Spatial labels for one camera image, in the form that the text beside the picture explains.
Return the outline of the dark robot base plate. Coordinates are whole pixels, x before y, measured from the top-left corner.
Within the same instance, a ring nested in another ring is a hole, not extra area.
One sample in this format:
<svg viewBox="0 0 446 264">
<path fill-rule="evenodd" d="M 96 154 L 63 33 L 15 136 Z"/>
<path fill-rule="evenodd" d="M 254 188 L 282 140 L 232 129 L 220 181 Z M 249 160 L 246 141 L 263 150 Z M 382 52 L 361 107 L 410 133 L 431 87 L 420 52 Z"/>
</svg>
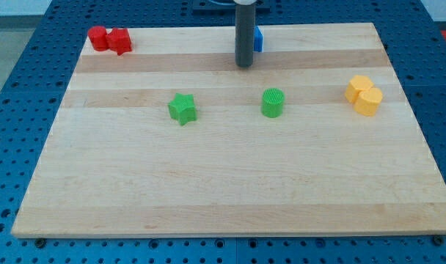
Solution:
<svg viewBox="0 0 446 264">
<path fill-rule="evenodd" d="M 218 14 L 224 15 L 226 12 L 233 14 L 236 3 L 233 0 L 191 0 L 192 12 L 198 15 Z M 258 12 L 270 12 L 271 2 L 257 0 L 255 2 Z"/>
</svg>

